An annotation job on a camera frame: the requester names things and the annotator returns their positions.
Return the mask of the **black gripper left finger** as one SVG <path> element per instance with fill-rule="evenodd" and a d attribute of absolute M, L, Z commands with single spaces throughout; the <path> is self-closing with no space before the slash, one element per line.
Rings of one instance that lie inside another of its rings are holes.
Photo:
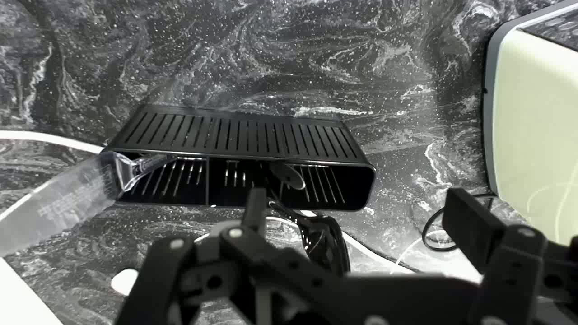
<path fill-rule="evenodd" d="M 114 325 L 196 325 L 226 298 L 252 325 L 338 325 L 326 271 L 264 235 L 266 191 L 252 190 L 243 222 L 205 242 L 156 240 Z"/>

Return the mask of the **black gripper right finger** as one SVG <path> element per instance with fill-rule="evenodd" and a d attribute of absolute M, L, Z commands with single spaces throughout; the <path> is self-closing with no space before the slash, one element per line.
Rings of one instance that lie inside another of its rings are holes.
<path fill-rule="evenodd" d="M 472 325 L 577 325 L 577 238 L 562 245 L 505 224 L 463 188 L 447 191 L 443 229 L 483 274 Z"/>

